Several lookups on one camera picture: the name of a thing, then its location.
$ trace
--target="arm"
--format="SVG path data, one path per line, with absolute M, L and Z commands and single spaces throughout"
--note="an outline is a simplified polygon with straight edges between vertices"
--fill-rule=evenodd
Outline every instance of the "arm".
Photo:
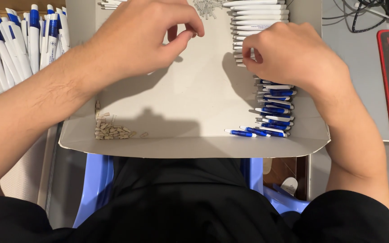
M 176 35 L 182 23 L 188 29 Z M 186 0 L 121 4 L 84 45 L 0 94 L 0 179 L 46 129 L 117 80 L 169 66 L 195 34 L 204 28 Z M 104 42 L 114 48 L 103 50 Z
M 255 48 L 256 60 L 249 48 Z M 327 191 L 349 190 L 389 208 L 381 136 L 359 99 L 346 64 L 309 24 L 276 23 L 243 42 L 244 64 L 258 77 L 303 88 L 328 124 L 332 159 Z

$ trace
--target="desk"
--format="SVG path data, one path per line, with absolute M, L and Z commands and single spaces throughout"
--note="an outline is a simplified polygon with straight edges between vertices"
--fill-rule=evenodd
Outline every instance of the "desk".
M 358 1 L 346 0 L 346 2 L 353 7 L 354 3 Z M 342 0 L 322 1 L 323 17 L 343 15 L 343 9 Z M 353 11 L 348 7 L 345 7 L 345 9 L 346 13 Z M 353 20 L 353 16 L 323 20 L 322 38 L 349 66 L 352 83 L 358 95 L 375 121 L 382 139 L 389 141 L 388 112 L 376 40 L 377 32 L 382 29 L 389 29 L 389 27 L 386 23 L 383 23 L 373 30 L 354 34 L 349 31 Z M 370 12 L 364 13 L 358 17 L 356 29 L 369 28 L 380 20 L 382 20 L 382 17 L 378 15 Z

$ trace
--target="person's left hand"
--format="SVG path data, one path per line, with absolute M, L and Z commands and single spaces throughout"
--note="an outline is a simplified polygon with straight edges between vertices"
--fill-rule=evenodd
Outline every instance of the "person's left hand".
M 186 25 L 179 35 L 177 24 Z M 163 45 L 166 32 L 170 43 Z M 204 36 L 204 25 L 186 0 L 128 0 L 82 48 L 103 88 L 169 66 L 196 35 Z

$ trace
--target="hand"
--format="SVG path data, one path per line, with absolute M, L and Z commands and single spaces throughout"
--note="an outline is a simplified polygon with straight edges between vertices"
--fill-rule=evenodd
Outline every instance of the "hand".
M 177 24 L 186 25 L 178 36 Z M 163 45 L 166 32 L 170 43 Z M 204 26 L 187 0 L 129 0 L 111 14 L 83 51 L 90 53 L 91 68 L 98 70 L 105 87 L 168 67 L 196 35 L 204 36 Z
M 256 61 L 250 58 L 255 49 Z M 346 64 L 304 23 L 276 23 L 242 44 L 243 63 L 258 77 L 293 84 L 316 95 L 352 88 Z

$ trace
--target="black shirt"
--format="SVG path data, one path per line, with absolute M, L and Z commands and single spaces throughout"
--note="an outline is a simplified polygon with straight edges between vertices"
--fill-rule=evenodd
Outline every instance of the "black shirt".
M 131 178 L 127 165 L 116 168 L 114 182 L 130 187 L 114 188 L 111 201 L 77 229 L 52 229 L 38 205 L 0 196 L 0 243 L 389 242 L 389 209 L 368 196 L 324 193 L 290 228 L 264 196 L 229 180 L 233 168 L 217 175 L 223 168 L 211 173 L 210 163 L 171 164 Z

